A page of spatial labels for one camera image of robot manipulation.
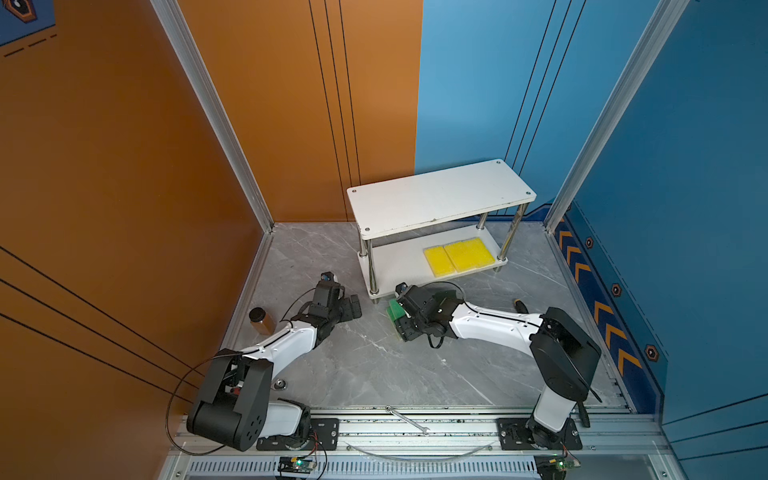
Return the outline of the green yellow sponge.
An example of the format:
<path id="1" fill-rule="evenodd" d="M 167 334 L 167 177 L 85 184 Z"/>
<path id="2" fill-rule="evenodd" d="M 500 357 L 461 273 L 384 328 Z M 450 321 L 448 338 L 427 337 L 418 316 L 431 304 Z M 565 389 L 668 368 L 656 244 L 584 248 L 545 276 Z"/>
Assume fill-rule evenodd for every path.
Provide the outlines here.
<path id="1" fill-rule="evenodd" d="M 394 325 L 394 327 L 396 329 L 396 332 L 400 336 L 402 336 L 403 335 L 403 328 L 402 328 L 401 322 L 402 322 L 403 319 L 407 318 L 406 312 L 403 309 L 403 307 L 395 299 L 391 299 L 388 302 L 386 313 L 387 313 L 388 317 L 390 318 L 390 320 L 392 321 L 392 323 L 393 323 L 393 325 Z"/>

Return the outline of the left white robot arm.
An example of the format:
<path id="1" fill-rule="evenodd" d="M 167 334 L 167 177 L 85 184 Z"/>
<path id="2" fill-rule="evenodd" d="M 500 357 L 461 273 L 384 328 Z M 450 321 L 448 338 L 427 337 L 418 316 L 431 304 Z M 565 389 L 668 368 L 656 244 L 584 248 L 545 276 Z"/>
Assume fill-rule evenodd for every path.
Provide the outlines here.
<path id="1" fill-rule="evenodd" d="M 204 364 L 202 386 L 187 415 L 189 433 L 244 452 L 257 441 L 276 438 L 291 449 L 303 447 L 312 433 L 311 408 L 273 399 L 278 374 L 327 339 L 340 323 L 362 317 L 359 297 L 348 295 L 324 276 L 287 326 L 243 350 L 222 349 Z"/>

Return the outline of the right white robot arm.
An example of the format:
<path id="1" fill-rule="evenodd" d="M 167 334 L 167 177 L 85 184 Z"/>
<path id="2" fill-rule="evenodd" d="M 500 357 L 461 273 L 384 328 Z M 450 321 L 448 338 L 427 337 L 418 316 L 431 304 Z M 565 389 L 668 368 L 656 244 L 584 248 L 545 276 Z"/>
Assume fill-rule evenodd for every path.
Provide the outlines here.
<path id="1" fill-rule="evenodd" d="M 597 395 L 592 382 L 601 348 L 564 310 L 531 313 L 521 301 L 513 312 L 488 309 L 467 301 L 453 283 L 446 289 L 401 283 L 395 293 L 402 312 L 393 323 L 406 342 L 424 336 L 439 349 L 447 338 L 478 340 L 531 356 L 544 388 L 528 420 L 507 434 L 532 449 L 581 447 L 571 413 L 577 409 L 583 426 L 590 426 L 584 402 Z"/>

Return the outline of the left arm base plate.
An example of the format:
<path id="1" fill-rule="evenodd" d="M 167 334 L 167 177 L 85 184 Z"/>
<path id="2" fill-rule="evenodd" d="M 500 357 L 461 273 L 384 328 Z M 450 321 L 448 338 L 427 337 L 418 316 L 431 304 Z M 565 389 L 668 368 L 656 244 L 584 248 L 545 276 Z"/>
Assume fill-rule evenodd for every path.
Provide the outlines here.
<path id="1" fill-rule="evenodd" d="M 308 432 L 306 437 L 295 434 L 259 438 L 256 449 L 258 451 L 309 451 L 318 447 L 321 452 L 335 451 L 338 446 L 339 427 L 338 418 L 312 417 L 306 429 Z"/>

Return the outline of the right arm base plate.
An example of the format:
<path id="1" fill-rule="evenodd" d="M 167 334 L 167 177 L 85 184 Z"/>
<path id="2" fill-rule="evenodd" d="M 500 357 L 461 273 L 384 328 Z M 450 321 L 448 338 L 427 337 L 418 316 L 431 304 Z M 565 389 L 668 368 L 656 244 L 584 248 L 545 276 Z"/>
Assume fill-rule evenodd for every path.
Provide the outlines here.
<path id="1" fill-rule="evenodd" d="M 546 429 L 532 418 L 499 418 L 496 427 L 504 451 L 583 449 L 580 433 L 572 418 L 568 418 L 558 432 Z"/>

